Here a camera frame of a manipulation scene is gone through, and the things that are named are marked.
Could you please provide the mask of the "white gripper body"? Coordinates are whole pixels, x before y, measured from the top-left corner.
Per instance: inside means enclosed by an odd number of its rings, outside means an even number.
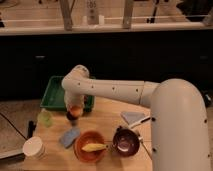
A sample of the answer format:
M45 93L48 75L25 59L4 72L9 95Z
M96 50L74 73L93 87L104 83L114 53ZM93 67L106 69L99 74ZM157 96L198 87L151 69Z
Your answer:
M84 96L79 94L73 94L71 92L65 92L64 102L67 109L71 109L74 106L80 108L84 107Z

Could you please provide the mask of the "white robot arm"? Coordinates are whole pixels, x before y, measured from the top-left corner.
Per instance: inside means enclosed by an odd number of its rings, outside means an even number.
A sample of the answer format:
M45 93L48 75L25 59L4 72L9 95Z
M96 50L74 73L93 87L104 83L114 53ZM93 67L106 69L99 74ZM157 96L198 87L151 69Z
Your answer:
M203 97L192 83L91 79L83 65L62 80L67 108L93 95L150 109L153 171L211 171L208 119Z

